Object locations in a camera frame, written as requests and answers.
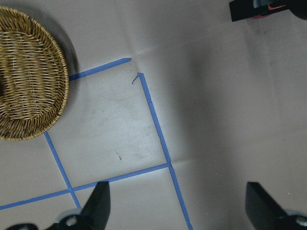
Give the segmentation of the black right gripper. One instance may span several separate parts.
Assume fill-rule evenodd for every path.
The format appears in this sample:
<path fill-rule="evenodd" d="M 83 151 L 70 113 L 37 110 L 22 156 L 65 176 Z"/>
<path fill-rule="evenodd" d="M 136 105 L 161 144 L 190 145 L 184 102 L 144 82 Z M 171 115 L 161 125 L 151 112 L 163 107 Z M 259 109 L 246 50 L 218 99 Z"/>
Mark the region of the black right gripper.
<path fill-rule="evenodd" d="M 289 10 L 299 19 L 307 18 L 306 0 L 233 0 L 229 2 L 232 22 L 256 16 L 256 9 L 267 6 L 269 10 Z"/>

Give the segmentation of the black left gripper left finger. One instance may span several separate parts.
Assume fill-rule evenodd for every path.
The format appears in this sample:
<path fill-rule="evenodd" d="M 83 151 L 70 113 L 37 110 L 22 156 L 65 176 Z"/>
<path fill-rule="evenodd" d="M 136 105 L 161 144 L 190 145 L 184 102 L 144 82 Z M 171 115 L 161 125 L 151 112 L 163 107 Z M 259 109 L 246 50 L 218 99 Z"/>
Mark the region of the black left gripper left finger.
<path fill-rule="evenodd" d="M 98 182 L 80 215 L 89 230 L 104 230 L 111 210 L 109 182 Z"/>

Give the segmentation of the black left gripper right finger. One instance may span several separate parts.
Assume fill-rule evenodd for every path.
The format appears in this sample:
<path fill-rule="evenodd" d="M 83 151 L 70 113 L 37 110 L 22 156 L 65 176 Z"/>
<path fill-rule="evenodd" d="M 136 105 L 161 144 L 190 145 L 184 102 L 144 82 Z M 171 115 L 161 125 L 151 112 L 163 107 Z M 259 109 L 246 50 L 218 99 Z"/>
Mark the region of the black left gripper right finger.
<path fill-rule="evenodd" d="M 258 182 L 247 182 L 245 210 L 256 230 L 296 230 L 290 216 Z"/>

